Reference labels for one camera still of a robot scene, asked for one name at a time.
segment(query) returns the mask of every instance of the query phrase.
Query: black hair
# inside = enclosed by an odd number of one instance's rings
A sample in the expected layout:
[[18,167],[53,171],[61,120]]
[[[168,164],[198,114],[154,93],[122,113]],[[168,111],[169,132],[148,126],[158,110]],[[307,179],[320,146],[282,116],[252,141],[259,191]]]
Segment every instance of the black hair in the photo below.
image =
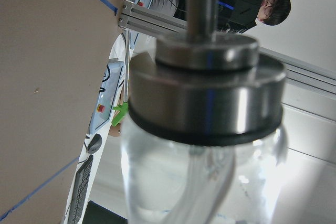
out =
[[264,19],[264,24],[276,26],[283,22],[289,15],[291,9],[290,0],[277,0],[273,7],[271,16]]

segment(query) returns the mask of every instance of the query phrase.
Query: eyeglasses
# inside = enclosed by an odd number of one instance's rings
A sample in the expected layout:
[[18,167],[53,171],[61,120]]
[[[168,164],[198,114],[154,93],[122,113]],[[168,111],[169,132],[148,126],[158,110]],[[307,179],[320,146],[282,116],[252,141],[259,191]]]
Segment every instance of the eyeglasses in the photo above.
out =
[[265,15],[267,17],[270,17],[272,15],[272,12],[273,12],[273,6],[276,4],[277,0],[267,0],[267,2],[269,2],[271,4],[271,6],[267,6],[265,8]]

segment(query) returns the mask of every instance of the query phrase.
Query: red button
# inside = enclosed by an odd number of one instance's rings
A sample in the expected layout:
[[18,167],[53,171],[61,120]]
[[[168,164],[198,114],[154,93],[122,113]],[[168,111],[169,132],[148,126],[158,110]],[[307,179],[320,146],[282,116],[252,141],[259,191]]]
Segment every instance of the red button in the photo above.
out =
[[105,106],[104,105],[98,105],[98,108],[97,108],[97,111],[100,112],[100,113],[103,113],[105,110]]

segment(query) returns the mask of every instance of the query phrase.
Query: transparent container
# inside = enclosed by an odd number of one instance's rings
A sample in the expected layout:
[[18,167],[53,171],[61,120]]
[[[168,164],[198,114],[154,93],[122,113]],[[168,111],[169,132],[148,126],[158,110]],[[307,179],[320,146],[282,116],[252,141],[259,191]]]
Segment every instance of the transparent container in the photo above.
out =
[[122,173],[129,224],[268,224],[283,176],[280,126],[250,143],[207,147],[152,135],[128,115]]

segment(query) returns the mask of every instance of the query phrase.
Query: stainless steel cap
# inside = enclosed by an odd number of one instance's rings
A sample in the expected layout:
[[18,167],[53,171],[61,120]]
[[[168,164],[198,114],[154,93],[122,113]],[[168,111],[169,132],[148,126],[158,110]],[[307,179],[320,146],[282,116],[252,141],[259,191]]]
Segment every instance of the stainless steel cap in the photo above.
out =
[[182,143],[251,142],[281,123],[285,76],[284,66],[268,56],[250,69],[192,71],[142,53],[131,61],[129,112],[146,131]]
[[258,63],[257,40],[217,32],[214,42],[189,43],[185,33],[157,38],[156,61],[193,70],[239,70]]

